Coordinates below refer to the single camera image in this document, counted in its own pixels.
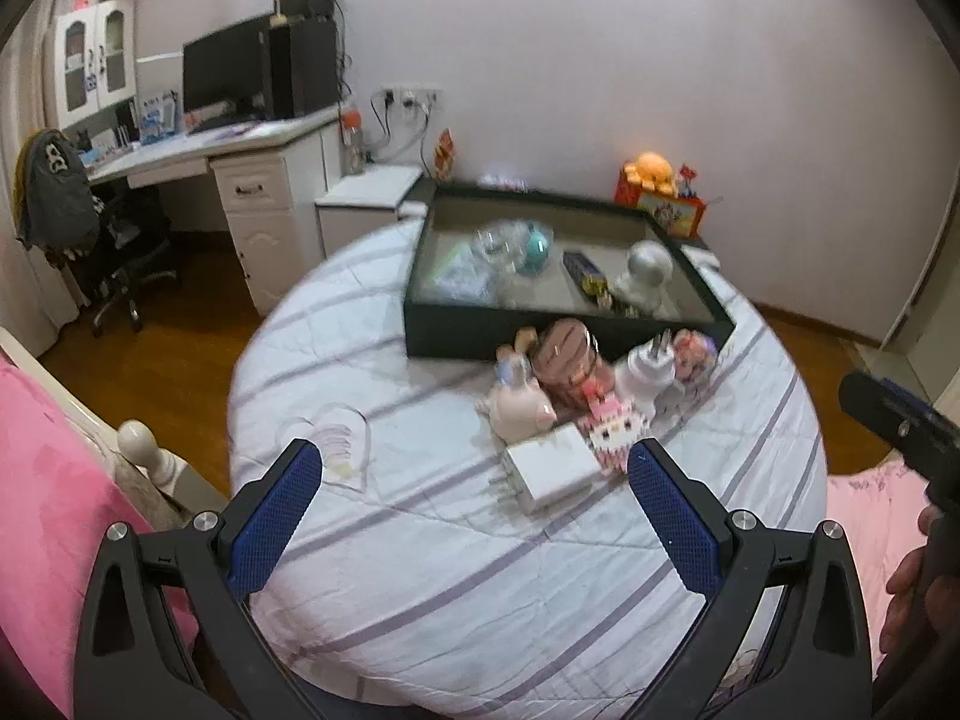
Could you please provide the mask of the person's right hand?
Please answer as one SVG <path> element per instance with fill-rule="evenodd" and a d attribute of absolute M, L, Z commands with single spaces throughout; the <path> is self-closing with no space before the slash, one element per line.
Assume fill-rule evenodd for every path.
<path fill-rule="evenodd" d="M 878 651 L 884 660 L 896 651 L 907 630 L 911 605 L 918 598 L 919 577 L 923 572 L 927 550 L 928 545 L 924 544 L 910 551 L 885 585 L 890 603 L 884 626 L 878 634 Z M 924 611 L 935 635 L 942 639 L 953 628 L 958 617 L 958 578 L 948 575 L 936 577 L 924 593 Z"/>

